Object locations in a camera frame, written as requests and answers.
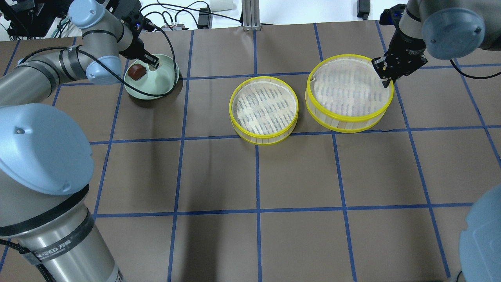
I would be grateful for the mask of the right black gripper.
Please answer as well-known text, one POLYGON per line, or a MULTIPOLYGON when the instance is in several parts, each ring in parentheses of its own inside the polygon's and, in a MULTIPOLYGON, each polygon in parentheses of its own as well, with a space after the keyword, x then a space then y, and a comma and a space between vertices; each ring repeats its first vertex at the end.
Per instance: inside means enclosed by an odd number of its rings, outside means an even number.
POLYGON ((388 88, 397 79, 408 76, 424 66, 428 62, 424 55, 425 49, 424 40, 395 33, 383 57, 371 60, 384 87, 388 88))

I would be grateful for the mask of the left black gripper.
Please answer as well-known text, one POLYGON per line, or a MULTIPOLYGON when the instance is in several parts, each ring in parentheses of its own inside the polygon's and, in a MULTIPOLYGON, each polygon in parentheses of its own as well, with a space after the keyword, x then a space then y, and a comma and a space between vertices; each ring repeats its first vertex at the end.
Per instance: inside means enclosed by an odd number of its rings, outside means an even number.
POLYGON ((137 59, 148 64, 149 69, 158 69, 160 67, 159 58, 149 53, 144 48, 144 43, 139 37, 133 37, 130 45, 123 51, 121 56, 127 59, 137 59))

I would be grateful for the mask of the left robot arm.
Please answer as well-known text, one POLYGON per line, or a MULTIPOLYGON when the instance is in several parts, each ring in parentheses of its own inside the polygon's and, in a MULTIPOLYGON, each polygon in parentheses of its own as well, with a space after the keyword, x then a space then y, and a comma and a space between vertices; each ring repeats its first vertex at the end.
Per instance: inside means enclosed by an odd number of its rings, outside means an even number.
POLYGON ((82 30, 82 46, 37 50, 1 78, 1 245, 47 282, 123 282, 84 203, 94 171, 90 143, 75 120, 42 101, 67 82, 122 82, 119 56, 151 70, 160 61, 138 28, 97 1, 74 0, 68 16, 82 30))

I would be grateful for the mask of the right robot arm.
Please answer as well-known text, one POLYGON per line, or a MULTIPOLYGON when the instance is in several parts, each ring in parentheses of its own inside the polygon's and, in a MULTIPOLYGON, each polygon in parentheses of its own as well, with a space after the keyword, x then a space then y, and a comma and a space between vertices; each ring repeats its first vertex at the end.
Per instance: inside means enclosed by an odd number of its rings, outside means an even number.
MULTIPOLYGON (((474 52, 500 50, 499 0, 410 0, 385 9, 381 25, 395 33, 372 65, 384 87, 427 63, 424 52, 453 62, 474 52)), ((489 189, 471 207, 460 232, 461 271, 451 282, 500 281, 500 186, 489 189)))

